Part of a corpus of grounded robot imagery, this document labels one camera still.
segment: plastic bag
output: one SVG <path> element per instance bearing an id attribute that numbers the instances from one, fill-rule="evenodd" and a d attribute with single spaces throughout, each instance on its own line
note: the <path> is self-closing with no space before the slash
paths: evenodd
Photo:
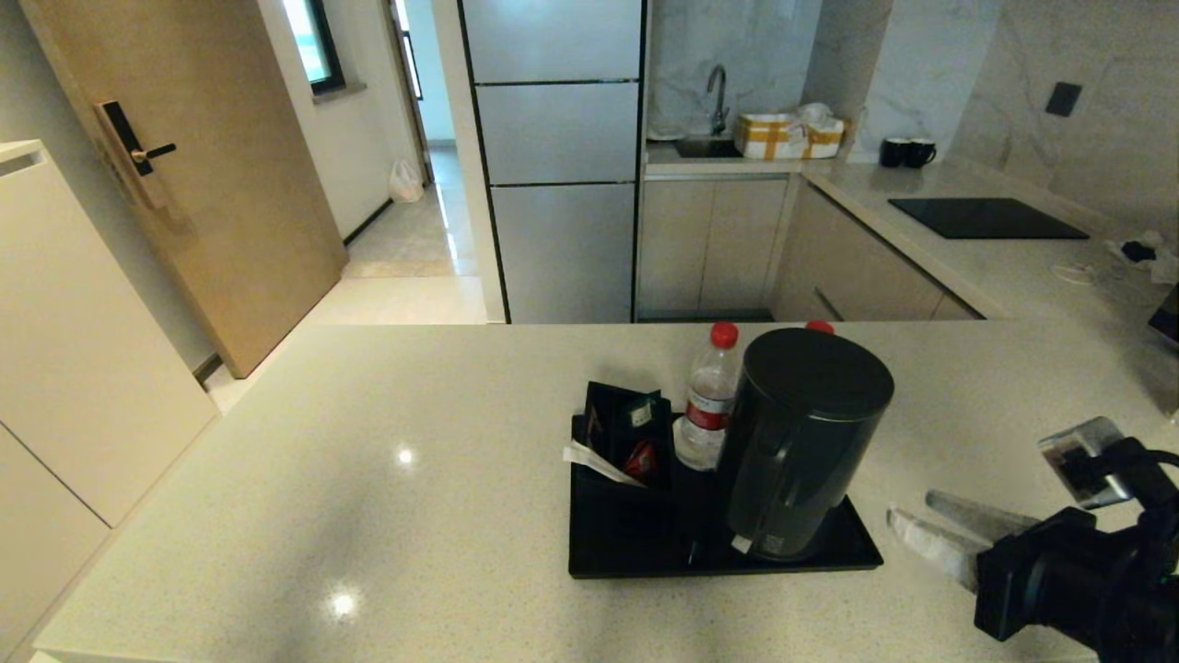
<path id="1" fill-rule="evenodd" d="M 397 162 L 389 175 L 389 197 L 397 203 L 416 203 L 422 199 L 422 176 L 406 159 Z"/>

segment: window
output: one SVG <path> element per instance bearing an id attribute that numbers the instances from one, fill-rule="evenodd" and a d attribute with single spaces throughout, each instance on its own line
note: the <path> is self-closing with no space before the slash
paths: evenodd
<path id="1" fill-rule="evenodd" d="M 406 65 L 409 70 L 409 83 L 414 86 L 414 97 L 422 100 L 422 85 L 417 83 L 417 60 L 414 59 L 414 41 L 409 38 L 409 14 L 406 13 L 406 0 L 394 0 L 397 9 L 397 28 L 401 29 L 401 50 L 406 52 Z"/>
<path id="2" fill-rule="evenodd" d="M 311 92 L 322 94 L 343 87 L 344 73 L 340 71 L 340 58 L 331 41 L 323 0 L 283 0 L 283 8 L 295 33 Z"/>

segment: stainless steel refrigerator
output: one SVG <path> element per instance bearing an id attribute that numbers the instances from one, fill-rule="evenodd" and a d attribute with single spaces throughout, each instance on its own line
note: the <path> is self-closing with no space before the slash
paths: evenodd
<path id="1" fill-rule="evenodd" d="M 512 322 L 630 322 L 643 0 L 463 0 Z"/>

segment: faucet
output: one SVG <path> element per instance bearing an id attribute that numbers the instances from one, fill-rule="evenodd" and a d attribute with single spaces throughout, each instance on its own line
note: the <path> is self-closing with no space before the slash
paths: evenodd
<path id="1" fill-rule="evenodd" d="M 720 136 L 725 131 L 725 118 L 729 117 L 729 109 L 725 107 L 725 66 L 717 65 L 712 67 L 712 73 L 709 74 L 709 92 L 712 92 L 712 85 L 717 81 L 717 77 L 720 77 L 720 90 L 717 92 L 717 110 L 712 112 L 712 134 Z"/>

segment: marble wall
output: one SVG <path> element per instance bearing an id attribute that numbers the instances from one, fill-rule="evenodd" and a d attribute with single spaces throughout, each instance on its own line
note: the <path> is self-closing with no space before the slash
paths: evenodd
<path id="1" fill-rule="evenodd" d="M 1002 0 L 895 0 L 849 160 L 876 160 L 890 136 L 930 138 L 944 156 L 1001 9 Z"/>
<path id="2" fill-rule="evenodd" d="M 893 0 L 824 0 L 802 103 L 823 101 L 838 118 L 864 110 Z"/>
<path id="3" fill-rule="evenodd" d="M 793 110 L 823 0 L 651 0 L 648 125 L 709 132 L 717 64 L 727 72 L 729 131 L 738 113 Z"/>
<path id="4" fill-rule="evenodd" d="M 1179 2 L 1008 0 L 951 152 L 1172 243 L 1179 218 Z M 1043 112 L 1084 85 L 1072 117 Z"/>

